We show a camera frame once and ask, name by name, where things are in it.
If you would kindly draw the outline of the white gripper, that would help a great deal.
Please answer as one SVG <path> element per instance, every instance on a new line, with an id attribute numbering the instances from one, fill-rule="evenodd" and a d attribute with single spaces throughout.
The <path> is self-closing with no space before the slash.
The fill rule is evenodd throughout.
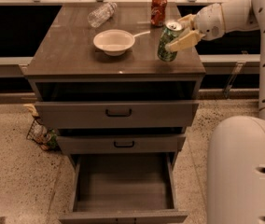
<path id="1" fill-rule="evenodd" d="M 188 14 L 178 19 L 184 29 L 195 27 L 196 30 L 186 30 L 181 34 L 168 34 L 165 49 L 176 52 L 196 46 L 201 40 L 211 41 L 225 34 L 222 6 L 212 4 L 202 8 L 196 15 Z"/>

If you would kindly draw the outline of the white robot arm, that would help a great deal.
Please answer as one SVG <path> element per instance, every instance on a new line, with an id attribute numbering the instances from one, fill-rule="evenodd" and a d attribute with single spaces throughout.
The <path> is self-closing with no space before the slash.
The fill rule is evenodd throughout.
<path id="1" fill-rule="evenodd" d="M 185 31 L 166 45 L 168 51 L 233 31 L 260 31 L 259 116 L 225 119 L 211 136 L 207 224 L 265 224 L 265 0 L 212 4 L 179 21 Z"/>

